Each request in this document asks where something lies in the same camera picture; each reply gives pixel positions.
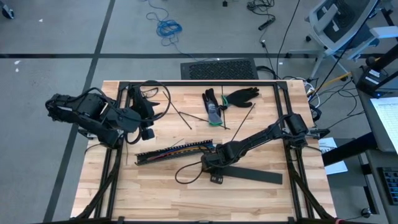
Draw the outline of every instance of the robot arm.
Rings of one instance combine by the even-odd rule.
[[[290,130],[280,128],[281,122],[286,122]],[[243,139],[242,141],[230,141],[225,144],[218,144],[215,152],[206,153],[201,157],[202,169],[223,168],[238,162],[246,153],[265,144],[271,140],[286,139],[292,147],[302,147],[307,144],[305,135],[308,129],[299,114],[288,114],[280,117],[274,124],[268,128]]]

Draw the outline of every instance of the computer equipment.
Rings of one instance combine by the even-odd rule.
[[[398,45],[381,58],[375,59],[373,62],[368,60],[368,66],[363,66],[363,74],[356,83],[356,87],[374,98],[398,91],[398,71],[391,75],[383,72],[383,69],[397,57]]]

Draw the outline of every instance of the black metal frame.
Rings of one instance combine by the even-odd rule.
[[[276,81],[276,82],[228,82],[228,81],[185,82],[185,81],[182,81],[182,82],[162,82],[162,83],[166,86],[213,86],[213,85],[217,85],[217,86],[220,86],[220,85],[221,86],[271,86],[274,89],[278,117],[281,117],[283,115],[279,90],[282,90],[282,92],[284,94],[284,100],[285,100],[287,112],[292,113],[292,105],[290,104],[290,97],[289,97],[289,92],[288,92],[286,81]],[[117,96],[118,106],[120,106],[123,91],[127,88],[130,88],[133,85],[139,85],[139,84],[141,84],[141,82],[119,82],[118,96]],[[145,84],[145,86],[156,86],[156,84]],[[129,106],[130,101],[131,101],[131,99],[127,95],[125,106]],[[285,128],[284,123],[281,123],[280,125],[281,125],[281,128]],[[314,208],[319,208],[320,207],[319,203],[316,201],[315,197],[313,197],[313,195],[310,193],[310,191],[308,189],[305,189],[307,187],[307,178],[305,175],[305,169],[304,169],[304,164],[303,164],[301,154],[298,151],[296,151],[298,171],[300,174],[299,175],[293,165],[292,156],[290,154],[291,148],[287,147],[288,142],[286,140],[284,140],[283,143],[284,143],[285,157],[286,157],[286,163],[287,163],[288,172],[289,172],[290,188],[291,188],[291,192],[292,192],[292,198],[293,198],[296,218],[299,223],[310,222],[310,221],[314,220],[312,205],[314,206]],[[114,199],[116,196],[116,185],[118,182],[118,174],[119,174],[119,168],[120,168],[120,163],[121,163],[122,148],[123,148],[123,146],[121,146],[119,149],[115,149],[116,150],[116,158],[115,158],[115,162],[113,165],[113,169],[109,173],[109,175],[108,175],[108,171],[109,171],[109,166],[110,166],[110,161],[111,161],[110,158],[111,158],[113,150],[107,149],[106,155],[105,155],[105,160],[104,160],[103,172],[102,172],[102,176],[101,176],[101,185],[99,187],[98,192],[94,196],[93,200],[85,208],[83,213],[81,213],[76,218],[73,218],[69,221],[60,222],[60,223],[79,223],[79,221],[82,221],[82,220],[80,220],[81,218],[88,218],[91,215],[94,208],[96,210],[95,214],[94,214],[94,219],[86,219],[85,222],[87,222],[87,223],[91,223],[91,222],[93,222],[93,223],[109,223],[110,222],[112,213],[113,213]],[[297,177],[299,177],[302,180],[302,182],[297,182],[296,181]],[[306,196],[305,197],[305,205],[306,205],[306,209],[307,209],[307,213],[308,213],[308,218],[303,218],[303,216],[302,216],[302,212],[300,209],[300,200],[299,200],[299,195],[298,195],[296,184],[299,185],[299,187],[302,189],[304,195]],[[109,185],[111,185],[111,191],[110,191],[110,195],[109,195],[106,215],[105,215],[105,217],[100,218],[102,205],[103,205],[103,195],[104,195],[106,189],[109,187]],[[334,220],[333,217],[329,216],[328,214],[327,215],[320,214],[320,216],[321,216],[321,218],[327,219],[327,220],[322,220],[322,222]],[[118,222],[111,222],[111,223],[142,223],[142,222],[141,221],[126,222],[126,221],[123,221],[123,219],[122,219]],[[145,223],[167,223],[167,222],[145,222]],[[197,222],[179,222],[179,223],[197,223]],[[261,222],[261,223],[268,223],[268,224],[288,223],[288,224],[291,224],[291,223],[295,223],[295,221],[292,217],[288,217],[287,222]]]

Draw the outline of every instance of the black flat bar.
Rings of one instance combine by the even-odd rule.
[[[220,169],[220,174],[247,180],[256,180],[272,184],[282,184],[282,174],[274,172],[228,166]]]
[[[142,82],[130,82],[131,85],[140,85]],[[261,82],[261,81],[248,81],[248,82],[231,82],[231,81],[192,81],[192,82],[187,82],[187,81],[181,81],[181,82],[168,82],[168,81],[162,81],[162,83],[165,86],[218,86],[218,85],[224,85],[224,86],[275,86],[276,82]],[[145,83],[142,86],[160,86],[159,84],[156,83]]]

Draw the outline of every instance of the chair wheel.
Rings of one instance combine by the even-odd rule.
[[[12,9],[10,9],[8,12],[5,9],[2,9],[1,13],[7,19],[13,19],[14,18],[14,11]]]

